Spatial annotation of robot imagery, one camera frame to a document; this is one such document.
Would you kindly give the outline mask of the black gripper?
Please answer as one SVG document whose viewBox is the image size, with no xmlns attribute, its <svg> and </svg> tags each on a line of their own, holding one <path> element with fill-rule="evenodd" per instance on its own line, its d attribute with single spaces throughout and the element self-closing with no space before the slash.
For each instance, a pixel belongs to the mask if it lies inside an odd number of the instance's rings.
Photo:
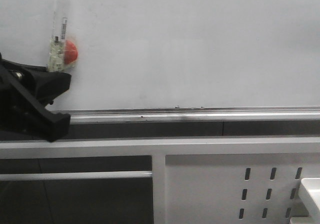
<svg viewBox="0 0 320 224">
<path fill-rule="evenodd" d="M 53 113 L 46 106 L 69 90 L 72 76 L 3 58 L 0 63 L 0 139 L 53 142 L 68 134 L 70 114 Z"/>
</svg>

